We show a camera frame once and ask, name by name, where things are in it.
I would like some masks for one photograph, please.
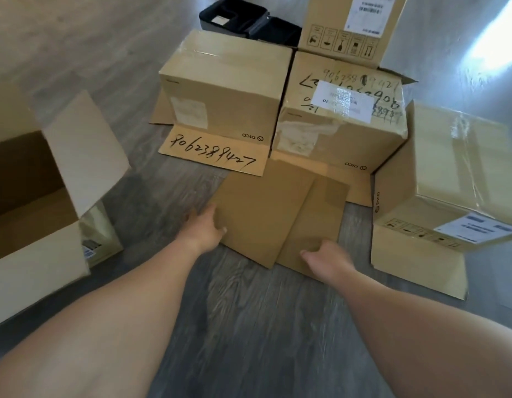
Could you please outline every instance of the wooden floor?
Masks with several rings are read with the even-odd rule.
[[[173,240],[227,172],[157,153],[170,128],[147,123],[158,70],[214,0],[0,0],[0,79],[32,97],[47,124],[86,88],[132,170],[104,198],[125,251],[0,326],[0,357],[79,296]],[[307,0],[250,0],[301,25]],[[418,79],[406,101],[478,114],[512,129],[511,36],[480,36],[508,0],[409,0],[384,66]],[[487,59],[480,59],[485,50]],[[374,271],[371,210],[348,204],[340,243],[362,272],[395,289],[512,328],[512,242],[468,255],[462,302]],[[389,397],[344,301],[328,287],[225,247],[201,257],[150,397]]]

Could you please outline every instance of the person's left hand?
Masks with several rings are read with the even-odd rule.
[[[226,234],[226,227],[216,229],[213,223],[215,211],[215,204],[207,205],[200,215],[193,208],[176,240],[188,243],[198,254],[212,251]]]

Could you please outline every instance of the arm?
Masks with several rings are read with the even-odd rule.
[[[398,292],[361,274],[336,243],[302,257],[346,300],[379,371],[398,398],[512,397],[512,330]]]
[[[187,276],[226,229],[215,206],[128,274],[77,300],[0,362],[0,397],[145,396],[165,353]]]

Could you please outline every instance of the hand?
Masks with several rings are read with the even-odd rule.
[[[193,208],[176,240],[188,243],[198,254],[212,251],[226,234],[226,227],[216,229],[213,223],[215,211],[215,204],[207,205],[200,215],[197,215],[197,211]]]
[[[332,287],[337,287],[339,279],[355,271],[350,255],[334,241],[323,240],[318,252],[302,250],[300,255],[313,274]]]

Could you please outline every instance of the person's left arm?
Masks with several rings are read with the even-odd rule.
[[[0,398],[143,397],[166,351],[188,274],[226,229],[195,212],[150,260],[85,295],[0,361]]]

